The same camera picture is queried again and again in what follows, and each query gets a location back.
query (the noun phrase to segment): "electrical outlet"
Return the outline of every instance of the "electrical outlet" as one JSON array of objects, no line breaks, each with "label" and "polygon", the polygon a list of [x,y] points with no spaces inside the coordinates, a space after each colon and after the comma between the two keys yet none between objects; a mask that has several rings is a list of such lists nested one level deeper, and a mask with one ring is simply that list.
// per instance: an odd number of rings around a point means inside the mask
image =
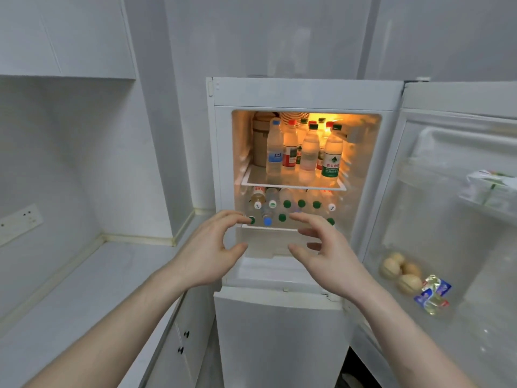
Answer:
[{"label": "electrical outlet", "polygon": [[0,246],[43,223],[35,204],[0,219]]}]

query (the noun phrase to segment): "brown egg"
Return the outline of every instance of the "brown egg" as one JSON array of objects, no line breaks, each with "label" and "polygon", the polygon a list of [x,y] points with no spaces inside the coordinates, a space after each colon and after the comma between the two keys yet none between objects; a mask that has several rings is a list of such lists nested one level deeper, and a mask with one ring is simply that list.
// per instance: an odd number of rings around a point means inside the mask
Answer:
[{"label": "brown egg", "polygon": [[422,279],[422,270],[414,263],[405,262],[402,265],[403,274],[412,274]]},{"label": "brown egg", "polygon": [[391,252],[388,258],[395,260],[399,264],[399,266],[404,264],[404,261],[406,261],[404,255],[399,252]]},{"label": "brown egg", "polygon": [[413,274],[402,275],[397,280],[398,289],[407,295],[415,295],[422,290],[422,280]]},{"label": "brown egg", "polygon": [[395,279],[401,274],[401,270],[396,260],[387,258],[380,265],[379,273],[386,279]]}]

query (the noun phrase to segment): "white countertop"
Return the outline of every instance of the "white countertop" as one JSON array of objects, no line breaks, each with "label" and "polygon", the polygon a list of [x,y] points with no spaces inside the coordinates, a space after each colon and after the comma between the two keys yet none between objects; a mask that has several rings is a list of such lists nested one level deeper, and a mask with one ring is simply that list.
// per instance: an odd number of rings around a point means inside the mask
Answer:
[{"label": "white countertop", "polygon": [[[181,240],[184,242],[205,218],[195,217]],[[178,250],[179,247],[118,242],[103,244],[0,339],[2,388],[22,386]],[[160,320],[119,387],[138,387],[177,305],[178,301]]]}]

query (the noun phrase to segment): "left arm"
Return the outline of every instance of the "left arm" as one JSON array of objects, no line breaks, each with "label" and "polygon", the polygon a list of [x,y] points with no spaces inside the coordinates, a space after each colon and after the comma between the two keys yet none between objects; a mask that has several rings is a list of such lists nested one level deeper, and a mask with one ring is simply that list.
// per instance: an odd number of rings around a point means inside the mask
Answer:
[{"label": "left arm", "polygon": [[122,303],[42,369],[26,388],[117,387],[152,331],[191,287],[222,278],[248,247],[226,250],[225,231],[249,218],[221,211],[204,222],[176,257],[154,272]]}]

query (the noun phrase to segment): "person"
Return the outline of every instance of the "person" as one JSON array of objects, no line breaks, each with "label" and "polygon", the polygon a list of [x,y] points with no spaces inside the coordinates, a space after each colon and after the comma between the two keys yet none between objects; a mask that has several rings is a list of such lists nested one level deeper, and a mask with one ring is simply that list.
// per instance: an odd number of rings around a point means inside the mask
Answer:
[{"label": "person", "polygon": [[[342,234],[320,216],[289,216],[310,225],[298,230],[301,234],[320,240],[307,243],[318,254],[296,244],[289,244],[289,251],[321,287],[359,308],[402,387],[475,386],[373,279]],[[25,387],[117,387],[174,301],[191,287],[222,278],[243,255],[247,244],[229,250],[223,245],[224,233],[237,223],[249,224],[250,219],[224,210],[201,224],[174,259],[149,276]]]}]

